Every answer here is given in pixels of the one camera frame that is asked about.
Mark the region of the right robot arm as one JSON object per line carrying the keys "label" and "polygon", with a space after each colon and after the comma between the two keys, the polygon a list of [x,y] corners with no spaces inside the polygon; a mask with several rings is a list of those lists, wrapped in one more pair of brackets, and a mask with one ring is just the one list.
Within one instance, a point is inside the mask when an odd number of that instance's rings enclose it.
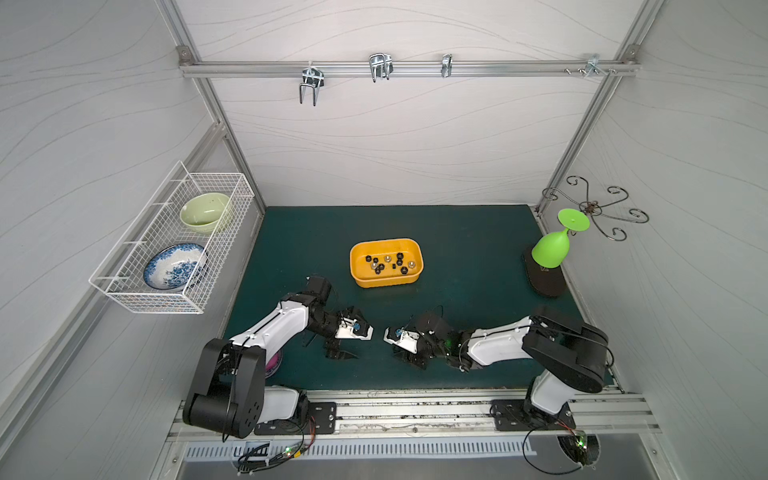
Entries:
{"label": "right robot arm", "polygon": [[457,330],[428,312],[411,329],[387,329],[384,341],[421,369],[433,358],[462,372],[532,360],[543,372],[532,381],[524,410],[544,418],[559,415],[578,392],[601,392],[614,362],[605,332],[546,306],[513,323],[474,330]]}

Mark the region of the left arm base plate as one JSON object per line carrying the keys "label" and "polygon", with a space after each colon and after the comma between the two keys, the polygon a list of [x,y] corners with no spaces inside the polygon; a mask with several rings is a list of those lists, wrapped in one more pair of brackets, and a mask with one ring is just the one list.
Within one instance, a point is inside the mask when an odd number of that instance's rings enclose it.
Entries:
{"label": "left arm base plate", "polygon": [[272,420],[257,424],[253,434],[257,436],[309,436],[331,435],[336,431],[337,404],[335,402],[301,401],[288,419]]}

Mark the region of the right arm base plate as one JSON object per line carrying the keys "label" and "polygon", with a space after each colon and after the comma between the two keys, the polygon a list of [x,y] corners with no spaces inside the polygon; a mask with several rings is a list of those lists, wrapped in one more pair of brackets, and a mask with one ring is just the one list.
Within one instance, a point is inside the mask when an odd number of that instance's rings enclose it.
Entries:
{"label": "right arm base plate", "polygon": [[528,432],[576,430],[576,423],[568,402],[557,414],[549,414],[523,399],[498,399],[490,404],[489,415],[499,432]]}

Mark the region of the yellow plastic storage box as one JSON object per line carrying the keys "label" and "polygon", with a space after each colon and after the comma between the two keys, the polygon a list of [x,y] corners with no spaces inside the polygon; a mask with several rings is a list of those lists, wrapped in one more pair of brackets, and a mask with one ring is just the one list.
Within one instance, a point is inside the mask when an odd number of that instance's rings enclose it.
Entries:
{"label": "yellow plastic storage box", "polygon": [[407,285],[424,271],[419,244],[410,238],[360,242],[349,252],[350,273],[364,289]]}

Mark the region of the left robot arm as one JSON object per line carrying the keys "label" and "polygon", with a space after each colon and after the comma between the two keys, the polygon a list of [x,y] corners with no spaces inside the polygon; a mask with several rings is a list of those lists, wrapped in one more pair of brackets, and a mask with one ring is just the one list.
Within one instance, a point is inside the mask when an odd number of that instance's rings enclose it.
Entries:
{"label": "left robot arm", "polygon": [[355,357],[340,348],[343,340],[368,341],[373,334],[360,309],[326,309],[331,290],[326,278],[309,277],[304,290],[283,296],[246,331],[207,342],[184,403],[183,422],[217,432],[224,439],[245,438],[259,425],[274,421],[298,418],[303,423],[302,394],[267,386],[267,363],[306,330],[323,337],[327,356],[336,360]]}

